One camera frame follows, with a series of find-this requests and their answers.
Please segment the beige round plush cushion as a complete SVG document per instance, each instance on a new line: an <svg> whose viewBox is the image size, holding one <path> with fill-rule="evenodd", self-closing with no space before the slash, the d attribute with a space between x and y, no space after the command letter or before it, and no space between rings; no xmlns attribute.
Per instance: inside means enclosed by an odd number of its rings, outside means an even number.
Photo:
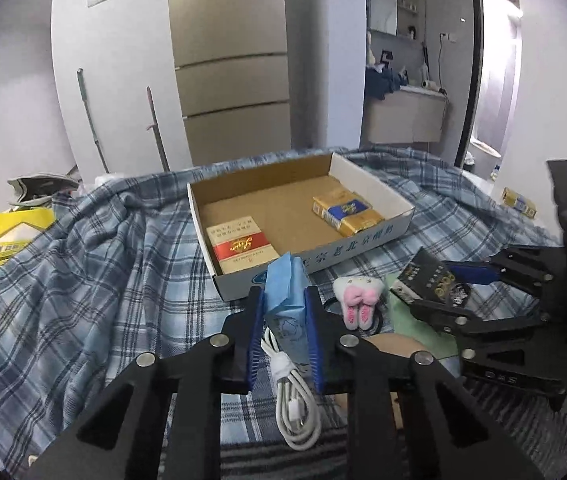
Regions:
<svg viewBox="0 0 567 480"><path fill-rule="evenodd" d="M410 358L415 352L425 351L425 346L419 341L400 334L377 334L367 337L366 340L378 350L402 358Z"/></svg>

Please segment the blue tissue pack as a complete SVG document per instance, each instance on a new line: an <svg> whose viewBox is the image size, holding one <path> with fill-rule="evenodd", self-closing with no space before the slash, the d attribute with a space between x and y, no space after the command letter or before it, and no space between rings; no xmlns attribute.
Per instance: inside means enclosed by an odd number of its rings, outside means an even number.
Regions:
<svg viewBox="0 0 567 480"><path fill-rule="evenodd" d="M267 266L265 320L277 344L297 364L309 363L305 290L311 286L300 257L287 252Z"/></svg>

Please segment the yellow cigarette pack on table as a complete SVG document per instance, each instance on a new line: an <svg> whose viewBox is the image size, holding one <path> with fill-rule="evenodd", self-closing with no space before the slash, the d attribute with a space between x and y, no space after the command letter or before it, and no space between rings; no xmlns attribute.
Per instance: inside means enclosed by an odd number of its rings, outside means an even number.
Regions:
<svg viewBox="0 0 567 480"><path fill-rule="evenodd" d="M537 209L535 204L511 188L503 189L503 192L501 193L501 202L505 206L518 211L520 214L524 214L526 218L534 220L536 217Z"/></svg>

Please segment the blue plaid cloth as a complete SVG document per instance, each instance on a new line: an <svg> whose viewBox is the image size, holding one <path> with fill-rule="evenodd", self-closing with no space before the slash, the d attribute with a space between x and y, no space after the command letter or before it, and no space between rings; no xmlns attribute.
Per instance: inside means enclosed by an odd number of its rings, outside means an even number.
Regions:
<svg viewBox="0 0 567 480"><path fill-rule="evenodd" d="M461 171L412 148L361 148L349 160L413 203L404 236L315 273L386 276L420 248L481 260L556 237L500 206ZM20 479L139 353L175 356L217 332L238 304L218 297L196 237L189 183L264 157L114 181L54 201L55 223L0 266L0 466Z"/></svg>

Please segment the yellow blue cigarette pack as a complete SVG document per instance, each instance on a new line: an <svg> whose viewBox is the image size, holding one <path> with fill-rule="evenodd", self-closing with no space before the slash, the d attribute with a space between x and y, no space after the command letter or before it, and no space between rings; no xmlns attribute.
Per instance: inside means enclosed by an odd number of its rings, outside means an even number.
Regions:
<svg viewBox="0 0 567 480"><path fill-rule="evenodd" d="M335 188L329 193L313 197L314 214L344 237L373 228L384 218L361 195Z"/></svg>

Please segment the shallow cardboard box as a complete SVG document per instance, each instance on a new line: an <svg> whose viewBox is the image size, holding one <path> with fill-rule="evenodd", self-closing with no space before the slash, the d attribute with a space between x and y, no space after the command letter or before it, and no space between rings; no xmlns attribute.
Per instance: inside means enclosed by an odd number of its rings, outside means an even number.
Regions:
<svg viewBox="0 0 567 480"><path fill-rule="evenodd" d="M336 185L361 196L383 221L350 237L312 211L313 198ZM370 170L338 153L303 156L226 172L189 183L188 200L198 242L215 288L225 301L265 284L265 263L226 273L208 229L252 217L278 254L302 259L309 274L368 252L406 234L415 207Z"/></svg>

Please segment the beige bathroom vanity cabinet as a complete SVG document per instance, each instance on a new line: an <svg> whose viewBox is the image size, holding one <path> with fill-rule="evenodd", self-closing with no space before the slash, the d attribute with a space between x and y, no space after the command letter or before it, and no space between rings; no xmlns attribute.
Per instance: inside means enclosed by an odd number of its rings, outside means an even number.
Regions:
<svg viewBox="0 0 567 480"><path fill-rule="evenodd" d="M444 94L405 86L383 100L367 98L363 139L373 144L439 143L448 99Z"/></svg>

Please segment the red white cigarette pack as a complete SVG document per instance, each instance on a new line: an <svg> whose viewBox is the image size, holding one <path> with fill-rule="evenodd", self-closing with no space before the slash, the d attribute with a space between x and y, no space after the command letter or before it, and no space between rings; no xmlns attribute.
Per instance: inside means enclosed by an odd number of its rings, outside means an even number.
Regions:
<svg viewBox="0 0 567 480"><path fill-rule="evenodd" d="M223 274L251 269L279 258L251 216L209 226L206 234Z"/></svg>

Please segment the blue clothes pile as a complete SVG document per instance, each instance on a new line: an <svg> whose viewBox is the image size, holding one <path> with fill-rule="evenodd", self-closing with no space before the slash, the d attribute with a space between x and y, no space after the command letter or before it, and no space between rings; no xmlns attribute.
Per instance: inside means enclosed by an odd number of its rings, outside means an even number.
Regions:
<svg viewBox="0 0 567 480"><path fill-rule="evenodd" d="M369 66L366 68L364 95L367 99L383 101L387 94L398 92L407 84L408 79L403 73L385 65Z"/></svg>

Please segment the yellow plastic bag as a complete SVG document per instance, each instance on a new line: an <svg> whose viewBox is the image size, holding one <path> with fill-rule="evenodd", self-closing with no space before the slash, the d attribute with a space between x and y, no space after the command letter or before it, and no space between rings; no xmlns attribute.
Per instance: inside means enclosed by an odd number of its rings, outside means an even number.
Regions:
<svg viewBox="0 0 567 480"><path fill-rule="evenodd" d="M26 248L56 220L50 208L0 212L0 266Z"/></svg>

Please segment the grey folded bag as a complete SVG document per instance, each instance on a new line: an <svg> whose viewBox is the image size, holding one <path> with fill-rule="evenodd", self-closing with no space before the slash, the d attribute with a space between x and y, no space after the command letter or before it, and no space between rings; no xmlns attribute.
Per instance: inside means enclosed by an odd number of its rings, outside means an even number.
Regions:
<svg viewBox="0 0 567 480"><path fill-rule="evenodd" d="M57 193L78 189L78 181L58 174L34 174L9 179L7 183L14 189L14 198L9 203L18 208L44 207Z"/></svg>

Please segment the gold three-door refrigerator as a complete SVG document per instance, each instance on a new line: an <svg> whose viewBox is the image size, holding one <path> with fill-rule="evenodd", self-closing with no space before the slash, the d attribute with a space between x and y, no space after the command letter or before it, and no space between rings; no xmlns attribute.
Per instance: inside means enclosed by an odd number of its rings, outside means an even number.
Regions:
<svg viewBox="0 0 567 480"><path fill-rule="evenodd" d="M285 0L169 0L169 11L194 164L288 150Z"/></svg>

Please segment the bathroom wall shelf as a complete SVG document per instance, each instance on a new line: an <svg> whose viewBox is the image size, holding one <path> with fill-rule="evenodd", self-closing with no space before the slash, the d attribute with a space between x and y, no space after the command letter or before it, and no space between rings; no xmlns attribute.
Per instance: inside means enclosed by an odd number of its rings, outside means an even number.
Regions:
<svg viewBox="0 0 567 480"><path fill-rule="evenodd" d="M377 34L416 41L419 0L368 0L368 27Z"/></svg>

